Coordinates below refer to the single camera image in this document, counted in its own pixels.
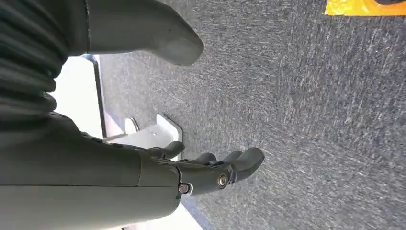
gray carpet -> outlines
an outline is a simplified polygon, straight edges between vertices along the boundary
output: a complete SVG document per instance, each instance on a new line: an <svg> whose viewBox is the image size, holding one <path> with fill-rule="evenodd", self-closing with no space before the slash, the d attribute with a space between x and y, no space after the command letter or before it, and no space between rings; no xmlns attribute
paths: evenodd
<svg viewBox="0 0 406 230"><path fill-rule="evenodd" d="M176 67L102 56L106 107L167 114L185 156L258 146L254 176L190 200L218 230L406 229L406 19L324 16L325 1L165 1L205 52Z"/></svg>

prosthetic arm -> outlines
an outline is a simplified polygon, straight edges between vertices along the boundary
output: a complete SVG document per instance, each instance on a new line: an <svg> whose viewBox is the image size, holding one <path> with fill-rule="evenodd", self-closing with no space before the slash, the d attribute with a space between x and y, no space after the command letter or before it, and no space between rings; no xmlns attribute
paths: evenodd
<svg viewBox="0 0 406 230"><path fill-rule="evenodd" d="M98 230L159 218L183 194L220 191L264 159L257 148L170 161L184 146L107 144L52 112L70 55L146 50L190 65L203 43L154 0L0 0L0 199L2 229Z"/></svg>

